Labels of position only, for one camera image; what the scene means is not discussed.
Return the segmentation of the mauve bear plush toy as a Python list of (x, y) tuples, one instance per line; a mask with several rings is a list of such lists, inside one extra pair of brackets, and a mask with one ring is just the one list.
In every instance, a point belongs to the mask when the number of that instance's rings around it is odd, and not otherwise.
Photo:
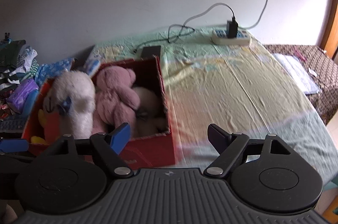
[(93, 134), (108, 132), (109, 125), (117, 128), (123, 123), (128, 123), (131, 127), (131, 137), (138, 137), (136, 111), (140, 106), (140, 97), (132, 89), (135, 81), (134, 71), (120, 66), (109, 66), (98, 73)]

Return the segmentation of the yellow tiger plush toy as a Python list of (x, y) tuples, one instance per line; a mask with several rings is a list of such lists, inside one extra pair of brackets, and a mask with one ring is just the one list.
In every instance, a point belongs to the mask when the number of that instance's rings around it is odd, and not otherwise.
[(52, 100), (52, 90), (44, 98), (42, 108), (38, 111), (40, 126), (44, 129), (44, 136), (34, 135), (30, 141), (37, 145), (51, 145), (60, 137), (59, 112)]

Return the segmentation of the white bunny plush toy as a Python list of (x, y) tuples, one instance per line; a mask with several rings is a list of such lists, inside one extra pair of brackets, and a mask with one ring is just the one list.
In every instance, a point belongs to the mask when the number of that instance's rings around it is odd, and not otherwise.
[(157, 134), (155, 117), (160, 107), (159, 98), (144, 87), (133, 87), (140, 99), (140, 105), (136, 110), (136, 127), (139, 137), (149, 137)]

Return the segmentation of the pink bunny plush toy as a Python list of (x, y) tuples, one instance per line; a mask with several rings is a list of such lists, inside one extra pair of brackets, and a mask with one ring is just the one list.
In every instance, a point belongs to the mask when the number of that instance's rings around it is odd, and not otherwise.
[(52, 86), (52, 105), (59, 114), (60, 135), (88, 139), (92, 134), (96, 90), (92, 79), (82, 71), (64, 71)]

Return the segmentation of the purple plastic package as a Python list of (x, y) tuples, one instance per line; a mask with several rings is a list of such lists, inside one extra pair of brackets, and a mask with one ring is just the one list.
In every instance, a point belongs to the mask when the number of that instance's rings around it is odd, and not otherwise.
[(38, 93), (39, 87), (33, 78), (25, 79), (7, 98), (7, 104), (16, 113), (22, 113), (28, 97)]

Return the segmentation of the green yellow bed sheet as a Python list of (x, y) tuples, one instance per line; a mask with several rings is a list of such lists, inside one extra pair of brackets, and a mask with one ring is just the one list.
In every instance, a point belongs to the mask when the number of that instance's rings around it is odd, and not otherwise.
[(102, 63), (138, 59), (160, 45), (160, 68), (174, 137), (176, 166), (206, 168), (217, 156), (207, 127), (263, 139), (276, 134), (328, 183), (337, 175), (337, 148), (321, 117), (281, 64), (256, 40), (215, 45), (211, 27), (162, 32), (97, 44)]

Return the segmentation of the blue floral towel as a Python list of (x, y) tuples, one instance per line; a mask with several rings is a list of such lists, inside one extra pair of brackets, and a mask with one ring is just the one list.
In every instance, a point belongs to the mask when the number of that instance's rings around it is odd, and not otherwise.
[(70, 71), (75, 61), (75, 58), (70, 57), (52, 64), (42, 64), (35, 74), (35, 83), (41, 87), (47, 79), (55, 78), (65, 71)]

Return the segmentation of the pile of folded clothes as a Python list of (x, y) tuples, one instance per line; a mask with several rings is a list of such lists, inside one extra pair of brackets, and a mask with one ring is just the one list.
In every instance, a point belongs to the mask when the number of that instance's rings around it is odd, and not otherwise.
[(15, 90), (23, 80), (35, 76), (37, 51), (25, 40), (13, 41), (10, 33), (1, 40), (1, 92)]

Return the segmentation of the white folded paper pad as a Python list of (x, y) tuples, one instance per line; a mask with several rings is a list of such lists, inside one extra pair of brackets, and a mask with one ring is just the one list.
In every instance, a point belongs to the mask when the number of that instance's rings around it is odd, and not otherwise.
[(283, 66), (305, 95), (321, 92), (320, 87), (311, 79), (305, 68), (295, 56), (273, 53), (274, 58)]

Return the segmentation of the black smartphone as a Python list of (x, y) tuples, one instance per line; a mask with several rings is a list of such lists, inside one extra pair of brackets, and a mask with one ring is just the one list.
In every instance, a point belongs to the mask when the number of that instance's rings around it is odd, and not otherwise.
[(145, 59), (149, 57), (158, 57), (160, 59), (161, 55), (161, 46), (147, 46), (142, 49), (140, 57)]

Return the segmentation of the black power adapter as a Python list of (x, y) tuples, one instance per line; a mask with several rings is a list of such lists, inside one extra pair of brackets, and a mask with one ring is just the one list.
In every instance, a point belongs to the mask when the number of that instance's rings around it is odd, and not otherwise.
[(235, 16), (233, 16), (231, 20), (227, 21), (226, 36), (227, 38), (236, 38), (237, 32), (238, 32), (238, 23), (236, 21)]

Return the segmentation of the brown patterned blanket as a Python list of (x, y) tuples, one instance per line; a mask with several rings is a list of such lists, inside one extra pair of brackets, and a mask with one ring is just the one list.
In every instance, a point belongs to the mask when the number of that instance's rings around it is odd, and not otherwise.
[(296, 57), (305, 68), (309, 77), (319, 87), (319, 93), (307, 94), (324, 124), (337, 113), (337, 64), (315, 45), (277, 45), (268, 44), (270, 53)]

